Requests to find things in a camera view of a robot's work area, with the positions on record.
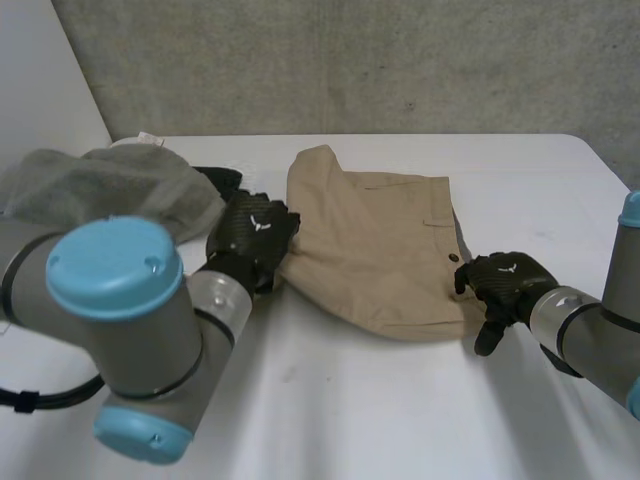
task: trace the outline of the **gray wall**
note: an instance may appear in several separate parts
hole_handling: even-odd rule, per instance
[[[561,132],[640,186],[638,0],[54,0],[114,139]]]

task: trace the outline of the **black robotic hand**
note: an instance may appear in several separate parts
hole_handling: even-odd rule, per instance
[[[525,253],[494,253],[477,257],[455,273],[458,294],[469,285],[487,305],[486,322],[475,343],[475,352],[490,355],[504,330],[516,322],[528,325],[535,303],[558,282],[542,265]]]
[[[209,234],[205,268],[229,273],[250,294],[268,293],[299,226],[300,215],[282,201],[240,190]]]

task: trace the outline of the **black cable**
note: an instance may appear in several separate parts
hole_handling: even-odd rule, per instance
[[[11,392],[0,388],[0,405],[13,407],[17,413],[33,413],[34,410],[58,410],[73,407],[89,400],[104,386],[104,380],[100,375],[79,387],[66,392],[50,395],[40,395],[40,392],[23,390],[20,393]]]

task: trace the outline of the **beige shorts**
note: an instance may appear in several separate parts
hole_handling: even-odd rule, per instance
[[[287,204],[301,225],[281,274],[320,307],[400,340],[478,332],[483,304],[454,291],[463,255],[448,178],[344,172],[324,145],[298,154]]]

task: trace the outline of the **white wall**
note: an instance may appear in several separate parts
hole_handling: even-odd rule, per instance
[[[0,170],[35,148],[111,143],[49,0],[0,0]]]

